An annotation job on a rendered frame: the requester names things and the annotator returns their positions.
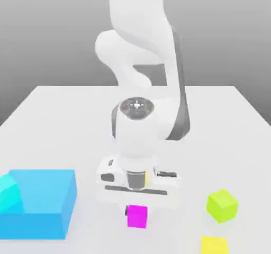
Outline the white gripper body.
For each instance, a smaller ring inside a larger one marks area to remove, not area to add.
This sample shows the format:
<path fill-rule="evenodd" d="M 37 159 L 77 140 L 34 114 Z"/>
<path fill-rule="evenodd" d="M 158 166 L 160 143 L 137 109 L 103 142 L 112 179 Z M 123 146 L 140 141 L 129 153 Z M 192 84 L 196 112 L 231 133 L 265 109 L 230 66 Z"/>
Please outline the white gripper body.
<path fill-rule="evenodd" d="M 98 199 L 119 205 L 178 206 L 179 179 L 154 178 L 143 190 L 125 186 L 98 184 Z"/>

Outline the small magenta cube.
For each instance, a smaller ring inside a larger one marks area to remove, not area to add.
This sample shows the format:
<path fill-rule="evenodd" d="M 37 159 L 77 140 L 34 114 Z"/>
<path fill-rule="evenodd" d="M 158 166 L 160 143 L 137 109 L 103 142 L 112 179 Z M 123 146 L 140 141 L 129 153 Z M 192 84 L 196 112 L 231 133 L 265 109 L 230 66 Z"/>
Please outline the small magenta cube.
<path fill-rule="evenodd" d="M 129 205 L 127 207 L 127 225 L 131 228 L 147 227 L 148 208 L 146 206 Z"/>

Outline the small yellow cube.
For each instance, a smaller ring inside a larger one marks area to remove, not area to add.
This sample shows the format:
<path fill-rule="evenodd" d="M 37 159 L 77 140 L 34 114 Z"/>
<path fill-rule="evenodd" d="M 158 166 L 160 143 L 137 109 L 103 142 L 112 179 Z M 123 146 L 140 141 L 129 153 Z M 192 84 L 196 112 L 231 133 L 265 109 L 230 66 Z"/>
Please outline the small yellow cube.
<path fill-rule="evenodd" d="M 202 236 L 200 254 L 229 254 L 227 239 Z"/>

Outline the small lime green cube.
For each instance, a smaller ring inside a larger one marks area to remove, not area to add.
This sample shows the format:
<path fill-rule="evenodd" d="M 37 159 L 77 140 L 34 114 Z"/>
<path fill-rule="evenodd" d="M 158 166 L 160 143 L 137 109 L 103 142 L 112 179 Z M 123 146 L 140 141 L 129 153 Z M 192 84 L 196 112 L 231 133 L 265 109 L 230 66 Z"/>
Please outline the small lime green cube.
<path fill-rule="evenodd" d="M 222 189 L 208 195 L 206 210 L 219 223 L 236 217 L 239 201 Z"/>

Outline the small cyan cube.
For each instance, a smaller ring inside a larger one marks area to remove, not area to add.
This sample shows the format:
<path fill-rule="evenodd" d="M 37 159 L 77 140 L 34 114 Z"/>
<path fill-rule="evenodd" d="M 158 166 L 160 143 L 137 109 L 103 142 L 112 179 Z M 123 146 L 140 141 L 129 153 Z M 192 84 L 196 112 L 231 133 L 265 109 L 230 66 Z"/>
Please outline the small cyan cube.
<path fill-rule="evenodd" d="M 10 174 L 0 176 L 0 214 L 23 212 L 22 196 L 17 181 Z"/>

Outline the large blue box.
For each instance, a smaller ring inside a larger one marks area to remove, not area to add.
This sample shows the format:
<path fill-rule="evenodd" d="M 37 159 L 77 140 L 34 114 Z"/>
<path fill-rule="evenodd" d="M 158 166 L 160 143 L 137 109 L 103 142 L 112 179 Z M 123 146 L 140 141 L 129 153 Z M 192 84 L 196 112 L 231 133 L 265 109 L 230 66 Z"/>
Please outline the large blue box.
<path fill-rule="evenodd" d="M 74 170 L 13 169 L 24 212 L 0 214 L 0 240 L 63 240 L 77 198 Z"/>

